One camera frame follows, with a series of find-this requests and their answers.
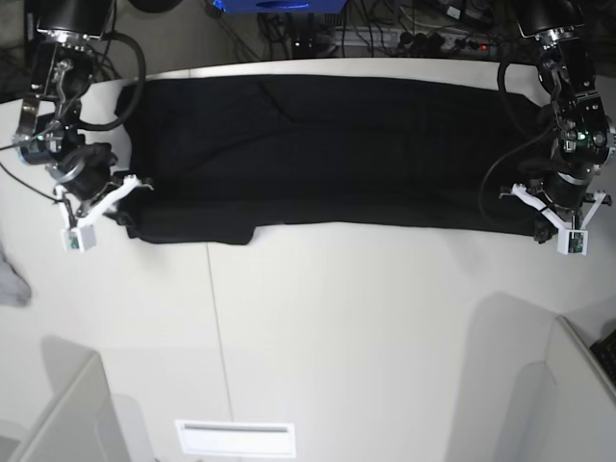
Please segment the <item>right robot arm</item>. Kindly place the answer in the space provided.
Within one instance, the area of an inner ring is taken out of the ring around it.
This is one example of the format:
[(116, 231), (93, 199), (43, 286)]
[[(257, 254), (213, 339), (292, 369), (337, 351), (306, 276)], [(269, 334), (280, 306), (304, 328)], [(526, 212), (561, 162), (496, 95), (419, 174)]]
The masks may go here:
[[(116, 31), (113, 1), (41, 1), (35, 8), (42, 36), (34, 55), (30, 87), (22, 99), (12, 147), (27, 165), (42, 165), (56, 187), (51, 200), (77, 232), (107, 215), (118, 201), (141, 186), (134, 175), (117, 176), (117, 157), (105, 142), (88, 144), (87, 132), (110, 132), (137, 109), (145, 86), (146, 63), (139, 44)], [(81, 99), (95, 80), (94, 44), (119, 41), (136, 57), (138, 79), (131, 100), (112, 121), (80, 118)]]

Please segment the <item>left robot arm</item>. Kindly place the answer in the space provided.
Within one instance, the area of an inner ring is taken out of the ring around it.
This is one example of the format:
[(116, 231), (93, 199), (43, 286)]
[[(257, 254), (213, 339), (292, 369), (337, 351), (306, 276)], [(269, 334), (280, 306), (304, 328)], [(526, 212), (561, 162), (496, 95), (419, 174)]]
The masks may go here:
[(615, 156), (615, 126), (605, 113), (596, 89), (596, 69), (584, 41), (584, 18), (576, 1), (513, 1), (510, 8), (523, 39), (538, 46), (539, 81), (550, 96), (552, 113), (536, 135), (516, 122), (526, 142), (501, 155), (481, 180), (477, 204), (484, 204), (490, 176), (508, 158), (541, 141), (551, 141), (549, 156), (532, 159), (528, 166), (539, 177), (501, 190), (532, 208), (534, 239), (557, 237), (563, 255), (584, 255), (588, 225), (599, 208), (612, 203), (604, 191), (589, 192), (592, 181)]

